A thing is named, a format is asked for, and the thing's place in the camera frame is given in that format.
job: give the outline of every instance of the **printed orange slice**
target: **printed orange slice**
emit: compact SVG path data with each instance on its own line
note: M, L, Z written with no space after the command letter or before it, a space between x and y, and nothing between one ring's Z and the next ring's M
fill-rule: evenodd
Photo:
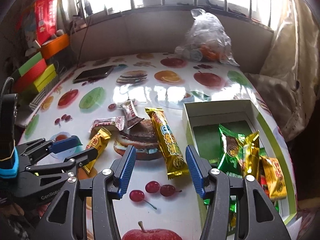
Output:
M167 82L179 82L181 80L181 78L179 77L162 77L163 81L167 81Z

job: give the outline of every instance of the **green box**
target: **green box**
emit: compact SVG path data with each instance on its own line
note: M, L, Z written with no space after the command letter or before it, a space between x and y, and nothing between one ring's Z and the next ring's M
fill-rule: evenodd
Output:
M25 73L28 72L36 63L38 63L42 59L41 52L35 54L31 59L29 59L25 64L23 64L20 68L18 68L11 75L16 82L20 77L22 77Z

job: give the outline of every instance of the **printed burger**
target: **printed burger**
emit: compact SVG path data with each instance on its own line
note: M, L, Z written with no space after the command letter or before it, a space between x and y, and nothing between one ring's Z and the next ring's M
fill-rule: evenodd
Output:
M136 148L137 160L154 160L162 158L155 130L150 119L137 123L131 129L124 129L116 137L113 148L121 156L129 145Z

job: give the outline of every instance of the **curtain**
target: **curtain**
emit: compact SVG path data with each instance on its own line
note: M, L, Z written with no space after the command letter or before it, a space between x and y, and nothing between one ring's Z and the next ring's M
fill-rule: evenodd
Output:
M319 26L304 0L282 1L278 27L260 74L246 76L290 141L307 126L320 95Z

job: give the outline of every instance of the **blue gripper pad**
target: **blue gripper pad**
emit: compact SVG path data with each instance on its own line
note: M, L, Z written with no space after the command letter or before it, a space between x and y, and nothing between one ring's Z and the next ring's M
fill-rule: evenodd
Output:
M133 146L128 146L122 159L125 159L122 172L119 176L119 189L117 195L122 198L127 193L129 181L133 171L134 164L136 162L136 149Z
M14 148L13 150L13 156L14 156L14 164L12 169L0 169L0 178L14 179L15 177L17 177L18 168L19 168L19 158L18 158L18 152L16 148Z
M69 138L52 143L52 145L49 146L48 149L51 153L57 154L57 153L65 151L65 150L77 147L79 145L82 145L79 137L76 135L73 135Z
M186 147L186 161L191 174L192 182L195 187L196 192L199 194L200 198L204 199L204 177L202 176L199 166L196 162L194 154L198 155L196 149L193 146Z

